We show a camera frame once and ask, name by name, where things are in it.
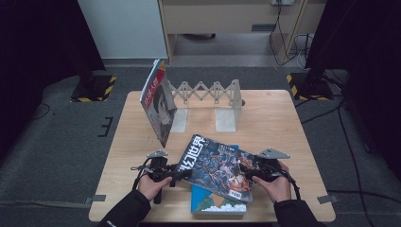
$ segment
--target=white wall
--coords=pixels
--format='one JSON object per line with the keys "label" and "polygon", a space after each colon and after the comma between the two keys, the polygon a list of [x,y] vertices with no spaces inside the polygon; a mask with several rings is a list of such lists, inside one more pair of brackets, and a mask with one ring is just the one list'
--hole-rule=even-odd
{"label": "white wall", "polygon": [[157,0],[78,0],[102,59],[166,59]]}

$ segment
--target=book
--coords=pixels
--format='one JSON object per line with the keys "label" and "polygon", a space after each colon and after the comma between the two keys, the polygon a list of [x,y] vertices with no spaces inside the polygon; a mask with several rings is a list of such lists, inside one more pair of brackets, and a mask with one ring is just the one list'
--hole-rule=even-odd
{"label": "book", "polygon": [[194,215],[244,215],[247,206],[191,185],[191,213]]}
{"label": "book", "polygon": [[140,102],[157,138],[166,147],[177,107],[168,85],[165,61],[156,60],[142,89]]}
{"label": "book", "polygon": [[246,204],[253,200],[253,182],[245,178],[239,163],[248,168],[257,168],[254,155],[249,152],[194,134],[176,171],[192,169],[191,177],[184,181]]}

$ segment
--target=black stand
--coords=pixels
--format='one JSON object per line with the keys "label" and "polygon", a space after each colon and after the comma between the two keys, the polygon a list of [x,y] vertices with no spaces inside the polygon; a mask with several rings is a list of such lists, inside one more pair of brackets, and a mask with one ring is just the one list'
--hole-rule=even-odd
{"label": "black stand", "polygon": [[333,99],[333,93],[327,82],[322,80],[324,69],[311,68],[308,73],[291,73],[288,75],[288,83],[292,94],[298,99]]}
{"label": "black stand", "polygon": [[104,101],[113,86],[115,77],[113,76],[94,76],[90,77],[79,75],[79,83],[74,93],[71,95],[73,102]]}

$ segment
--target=gray carpet floor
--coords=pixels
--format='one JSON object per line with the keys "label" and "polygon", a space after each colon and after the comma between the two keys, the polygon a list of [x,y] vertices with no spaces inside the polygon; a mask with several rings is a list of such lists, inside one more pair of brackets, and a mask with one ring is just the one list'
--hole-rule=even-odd
{"label": "gray carpet floor", "polygon": [[[96,226],[88,219],[88,206],[55,208],[31,203],[16,205],[15,202],[62,201],[76,205],[91,198],[96,192],[126,96],[130,91],[142,89],[149,70],[149,66],[108,68],[117,80],[111,95],[103,102],[70,102],[78,77],[45,89],[43,104],[0,168],[0,226]],[[290,67],[166,69],[175,85],[186,80],[189,84],[203,81],[208,86],[220,81],[227,86],[232,79],[239,79],[241,89],[285,90],[289,90],[286,75],[300,71],[300,68]],[[331,87],[338,95],[334,100],[294,100],[298,115],[305,122],[305,134],[324,184],[330,195],[340,199],[333,204],[336,220],[326,225],[370,226],[370,220],[374,226],[400,226],[401,183],[387,169],[380,154],[366,152],[346,105],[339,111],[308,121],[339,106],[340,92]],[[109,123],[109,117],[113,118],[111,128],[106,137],[101,137],[99,135],[105,133],[102,126]],[[358,178],[366,192],[364,202],[358,193]]]}

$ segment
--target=hardcover book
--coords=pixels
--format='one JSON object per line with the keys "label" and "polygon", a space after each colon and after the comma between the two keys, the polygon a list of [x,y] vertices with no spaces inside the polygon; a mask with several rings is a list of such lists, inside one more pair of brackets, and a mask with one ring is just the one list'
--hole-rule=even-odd
{"label": "hardcover book", "polygon": [[177,107],[168,86],[165,61],[156,60],[142,90],[140,102],[163,148],[171,131]]}
{"label": "hardcover book", "polygon": [[176,170],[192,169],[192,176],[184,181],[246,204],[253,200],[253,182],[245,178],[239,163],[248,168],[257,168],[254,155],[194,134]]}

